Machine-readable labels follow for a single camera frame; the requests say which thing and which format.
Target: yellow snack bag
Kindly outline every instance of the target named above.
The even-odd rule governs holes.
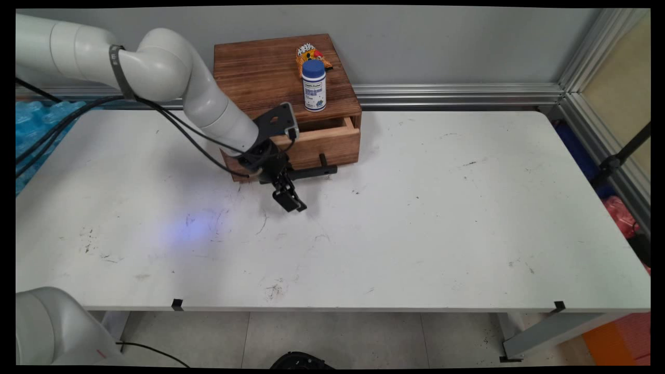
[[[310,43],[301,45],[301,47],[296,50],[296,54],[295,62],[298,64],[298,73],[300,74],[301,78],[303,77],[303,64],[307,60],[318,59],[323,62],[323,66],[326,68],[326,70],[333,68],[333,65],[330,64],[328,60],[323,57],[321,52],[314,48],[314,46]]]

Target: metal frame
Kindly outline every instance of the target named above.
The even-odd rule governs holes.
[[[647,12],[648,9],[636,8],[606,8],[600,11],[559,79],[559,85],[565,92],[583,91],[616,42]]]
[[[557,115],[565,118],[596,164],[600,164],[607,156],[616,154],[621,149],[621,143],[612,135],[582,94],[564,95],[557,108],[560,113],[550,114],[550,118]],[[629,158],[621,168],[614,172],[609,181],[640,224],[644,234],[651,240],[651,181],[649,177],[635,161]]]
[[[486,85],[354,85],[353,90],[363,109],[407,107],[420,110],[427,107],[450,108],[461,106],[548,106],[556,104],[563,89],[555,84],[486,84]],[[94,100],[120,94],[110,87],[61,87],[45,89],[50,94],[69,101]],[[30,100],[43,97],[24,88],[16,89],[17,96]],[[161,102],[168,109],[182,109],[182,99]],[[116,101],[108,103],[118,109],[140,109],[144,105]]]
[[[557,84],[484,85],[354,85],[363,109],[450,106],[540,106],[556,104],[563,89]]]
[[[647,12],[649,9],[603,9],[559,79],[564,93],[556,107],[558,110],[548,114],[548,117],[554,119],[558,115],[560,118],[565,118],[597,164],[608,156],[616,154],[622,148],[622,144],[591,108],[581,91],[593,79],[618,40]],[[650,177],[637,163],[629,159],[610,178],[610,184],[650,240]]]

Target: black cable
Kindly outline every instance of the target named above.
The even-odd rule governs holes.
[[[190,366],[187,365],[186,363],[184,363],[184,362],[182,362],[181,360],[179,360],[179,359],[177,359],[177,358],[171,356],[170,354],[168,354],[168,353],[164,353],[164,352],[162,352],[162,351],[160,351],[160,350],[158,350],[158,349],[154,349],[153,347],[148,347],[147,345],[143,345],[143,344],[139,344],[139,343],[129,343],[129,342],[127,342],[127,341],[117,341],[116,344],[118,344],[118,345],[122,345],[122,346],[125,346],[125,345],[135,345],[135,346],[137,346],[137,347],[141,347],[141,348],[149,349],[150,351],[157,352],[157,353],[159,353],[159,354],[165,355],[166,357],[169,357],[169,358],[172,358],[172,359],[176,360],[177,362],[181,363],[184,367],[190,367]]]
[[[158,111],[162,116],[164,116],[164,118],[168,119],[168,120],[169,120],[169,121],[170,121],[170,122],[171,122],[171,123],[177,128],[177,129],[178,129],[178,130],[180,130],[180,132],[182,132],[182,134],[183,134],[183,135],[184,135],[184,136],[185,136],[185,137],[186,137],[186,138],[187,138],[187,139],[188,139],[188,140],[189,140],[189,141],[190,141],[190,142],[191,142],[191,143],[192,143],[192,144],[193,144],[193,145],[194,145],[194,146],[195,146],[195,147],[196,147],[196,148],[197,148],[197,149],[198,149],[198,150],[199,150],[204,156],[205,156],[205,157],[208,158],[208,160],[212,161],[215,165],[217,165],[218,167],[220,167],[222,170],[225,170],[226,172],[231,173],[231,174],[233,174],[233,175],[241,176],[241,177],[244,177],[244,178],[249,178],[249,175],[247,175],[247,174],[242,174],[242,173],[238,173],[238,172],[234,172],[233,170],[231,170],[231,169],[227,168],[226,166],[220,164],[219,161],[217,161],[213,156],[210,156],[210,154],[209,154],[208,152],[206,152],[203,148],[201,148],[201,146],[196,142],[196,140],[194,140],[194,139],[193,139],[193,138],[192,138],[192,137],[191,137],[191,136],[190,136],[190,135],[189,135],[189,134],[188,134],[188,133],[182,128],[182,127],[180,127],[180,125],[179,125],[176,121],[174,121],[174,120],[173,120],[168,114],[166,114],[166,112],[164,112],[164,110],[162,110],[157,104],[155,104],[154,102],[152,102],[152,101],[150,101],[150,100],[146,100],[146,99],[144,99],[144,98],[140,98],[140,97],[137,97],[136,100],[137,100],[138,102],[142,102],[142,103],[144,103],[145,105],[148,105],[149,107],[151,107],[151,108],[153,108],[154,110]]]
[[[295,143],[295,139],[291,139],[291,144],[289,144],[289,146],[286,147],[286,149],[280,150],[277,154],[286,153],[289,149],[291,149],[291,147],[293,146],[294,143]]]
[[[37,87],[35,87],[35,86],[31,85],[30,83],[24,81],[23,79],[20,79],[19,77],[14,77],[14,78],[16,78],[16,83],[20,84],[21,86],[25,87],[26,89],[29,89],[30,91],[38,93],[38,94],[44,96],[45,98],[47,98],[51,101],[55,101],[55,102],[61,102],[62,101],[59,98],[51,95],[50,93],[48,93],[44,90],[38,89]]]
[[[50,94],[48,94],[48,93],[46,93],[46,92],[40,90],[40,89],[38,89],[37,87],[34,87],[33,85],[30,85],[29,83],[27,83],[27,82],[25,82],[25,81],[22,81],[21,79],[18,79],[18,78],[16,78],[16,79],[17,79],[17,82],[18,82],[20,85],[23,85],[24,87],[26,87],[26,88],[28,88],[28,89],[31,89],[32,91],[35,91],[36,93],[39,93],[39,94],[43,95],[44,97],[51,98],[52,100],[55,99],[55,100],[61,101],[60,99],[58,99],[58,98],[56,98],[56,97],[54,97],[54,96],[52,96],[52,95],[50,95]],[[45,146],[45,147],[44,147],[44,148],[43,148],[43,149],[42,149],[42,150],[41,150],[41,151],[40,151],[40,152],[39,152],[34,158],[32,158],[32,159],[31,159],[26,165],[24,165],[24,167],[22,167],[22,169],[20,169],[20,171],[18,171],[18,172],[16,173],[16,178],[20,177],[20,175],[22,175],[22,174],[23,174],[28,168],[30,168],[30,166],[32,166],[32,165],[33,165],[33,164],[34,164],[34,163],[35,163],[35,162],[36,162],[36,161],[37,161],[37,160],[38,160],[38,159],[39,159],[39,158],[40,158],[40,157],[41,157],[41,156],[42,156],[42,155],[48,150],[48,149],[49,149],[49,147],[53,144],[53,142],[55,141],[55,139],[57,138],[57,136],[58,136],[58,135],[59,135],[59,134],[60,134],[60,133],[61,133],[61,132],[62,132],[62,131],[63,131],[63,130],[64,130],[64,129],[65,129],[65,128],[66,128],[66,127],[67,127],[67,126],[73,121],[73,120],[74,120],[74,119],[76,119],[77,117],[79,117],[80,115],[82,115],[83,113],[85,113],[86,111],[90,110],[91,108],[94,108],[95,106],[98,106],[98,105],[104,104],[104,103],[106,103],[106,102],[114,101],[114,100],[120,100],[120,99],[122,99],[122,98],[123,98],[123,96],[119,96],[119,95],[118,95],[118,96],[106,96],[106,97],[103,97],[103,98],[99,98],[99,99],[97,99],[97,100],[95,100],[95,101],[93,101],[93,102],[90,102],[90,103],[84,105],[83,107],[81,107],[81,108],[79,108],[78,110],[76,110],[76,111],[70,113],[67,117],[65,117],[64,119],[62,119],[62,120],[61,120],[56,126],[54,126],[53,128],[51,128],[46,134],[44,134],[44,136],[42,136],[38,141],[36,141],[32,146],[30,146],[30,148],[28,148],[24,153],[22,153],[21,155],[19,155],[19,156],[16,158],[16,164],[20,163],[20,162],[23,161],[26,157],[28,157],[28,155],[30,155],[30,154],[31,154],[32,152],[34,152],[38,147],[40,147],[40,145],[42,145],[44,142],[46,142],[47,139],[49,139],[49,137],[51,138],[51,139],[49,140],[49,142],[47,143],[47,145],[46,145],[46,146]],[[190,129],[190,130],[191,130],[192,132],[194,132],[195,134],[197,134],[197,135],[199,135],[199,136],[201,136],[201,137],[203,137],[203,138],[205,138],[205,139],[207,139],[207,140],[210,140],[210,141],[212,141],[213,143],[215,143],[215,144],[217,144],[217,145],[220,145],[220,146],[226,147],[226,148],[228,148],[228,149],[234,150],[234,151],[239,152],[239,153],[244,153],[243,151],[238,150],[238,149],[236,149],[236,148],[234,148],[234,147],[232,147],[232,146],[229,146],[228,144],[224,144],[224,143],[222,143],[222,142],[218,142],[218,141],[216,141],[215,139],[212,139],[212,138],[210,138],[210,137],[208,137],[208,136],[206,136],[206,135],[204,135],[204,134],[202,134],[202,133],[200,133],[200,132],[194,130],[190,125],[188,125],[187,123],[185,123],[183,120],[181,120],[181,119],[178,118],[176,115],[174,115],[173,113],[171,113],[170,111],[168,111],[167,109],[165,109],[164,107],[162,107],[162,106],[159,105],[159,104],[156,104],[156,103],[154,103],[154,102],[152,102],[152,101],[150,101],[150,100],[146,100],[146,99],[144,99],[144,98],[140,98],[140,97],[137,97],[136,100],[137,100],[138,102],[142,102],[143,104],[146,104],[146,105],[150,106],[150,107],[153,108],[154,110],[158,111],[162,116],[164,116],[164,118],[168,119],[168,120],[169,120],[169,121],[170,121],[170,122],[171,122],[171,123],[177,128],[177,129],[178,129],[178,130],[180,130],[180,132],[182,132],[182,134],[183,134],[183,135],[184,135],[184,136],[185,136],[185,137],[186,137],[186,138],[187,138],[187,139],[188,139],[188,140],[189,140],[189,141],[190,141],[190,142],[191,142],[191,143],[192,143],[192,144],[193,144],[193,145],[194,145],[194,146],[195,146],[195,147],[196,147],[196,148],[197,148],[197,149],[198,149],[198,150],[199,150],[204,156],[205,156],[205,157],[207,157],[209,160],[211,160],[215,165],[217,165],[218,167],[220,167],[222,170],[224,170],[224,171],[226,171],[226,172],[228,172],[228,173],[230,173],[230,174],[234,174],[234,175],[236,175],[236,176],[241,176],[241,177],[244,177],[244,178],[249,178],[249,175],[248,175],[248,174],[242,174],[242,173],[235,172],[235,171],[233,171],[233,170],[227,168],[226,166],[220,164],[215,158],[213,158],[209,153],[207,153],[203,148],[201,148],[201,146],[199,146],[199,144],[198,144],[198,143],[197,143],[192,137],[190,137],[189,134],[188,134],[185,130],[182,129],[182,127],[180,127],[180,126],[174,121],[174,119],[177,120],[178,122],[182,123],[185,127],[187,127],[188,129]],[[275,155],[273,155],[273,156],[276,156],[276,155],[279,155],[279,154],[285,153],[286,151],[288,151],[289,149],[291,149],[291,147],[293,146],[294,143],[295,143],[295,140],[292,140],[292,141],[291,141],[291,144],[290,144],[286,149],[284,149],[284,150],[282,150],[282,151],[279,151],[277,154],[275,154]]]
[[[82,115],[83,113],[87,112],[88,110],[90,110],[90,109],[92,109],[96,106],[99,106],[101,104],[104,104],[106,102],[110,102],[110,101],[114,101],[114,100],[121,100],[121,99],[123,99],[122,96],[106,96],[106,97],[98,98],[97,100],[92,101],[92,102],[80,107],[79,109],[75,110],[74,112],[70,113],[68,116],[64,117],[57,125],[53,126],[49,131],[47,131],[47,133],[44,134],[44,136],[42,136],[38,141],[36,141],[32,146],[30,146],[30,148],[28,148],[24,153],[22,153],[21,155],[16,157],[16,165],[18,165],[21,161],[23,161],[26,157],[28,157],[32,152],[34,152],[37,148],[39,148],[40,145],[44,144],[44,142],[46,142],[47,139],[50,138],[51,135],[53,135],[53,133],[56,132],[61,127],[61,125],[63,124],[63,122],[65,120],[68,120],[67,125],[69,125],[69,123],[71,123],[74,119],[76,119],[76,117]]]
[[[191,127],[191,126],[188,125],[185,121],[183,121],[182,119],[180,119],[180,117],[178,117],[178,116],[176,116],[175,114],[173,114],[173,112],[171,112],[171,111],[169,111],[168,109],[164,108],[163,106],[157,104],[156,102],[153,102],[153,104],[155,104],[156,106],[160,107],[160,109],[161,109],[162,111],[164,111],[166,114],[168,114],[169,116],[171,116],[171,117],[172,117],[173,119],[175,119],[176,121],[180,122],[183,126],[185,126],[186,128],[188,128],[188,129],[189,129],[190,131],[192,131],[194,134],[197,134],[198,136],[200,136],[200,137],[202,137],[202,138],[204,138],[204,139],[210,140],[211,142],[215,143],[215,144],[218,145],[218,146],[226,147],[226,148],[228,148],[228,149],[230,149],[230,150],[233,150],[233,151],[236,151],[236,152],[238,152],[238,153],[245,153],[244,150],[240,150],[240,149],[234,148],[234,147],[232,147],[232,146],[230,146],[230,145],[228,145],[228,144],[224,144],[224,143],[222,143],[222,142],[219,142],[219,141],[217,141],[217,140],[215,140],[215,139],[209,137],[208,135],[206,135],[206,134],[204,134],[204,133],[202,133],[202,132],[198,132],[197,130],[194,130],[193,127]]]

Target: black object on floor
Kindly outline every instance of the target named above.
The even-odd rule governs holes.
[[[270,369],[332,369],[322,359],[303,352],[288,352],[275,361]]]

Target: table surface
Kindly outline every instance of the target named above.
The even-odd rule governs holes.
[[[366,112],[360,162],[295,186],[309,208],[286,213],[158,113],[89,112],[16,199],[16,291],[90,310],[650,309],[537,112]]]

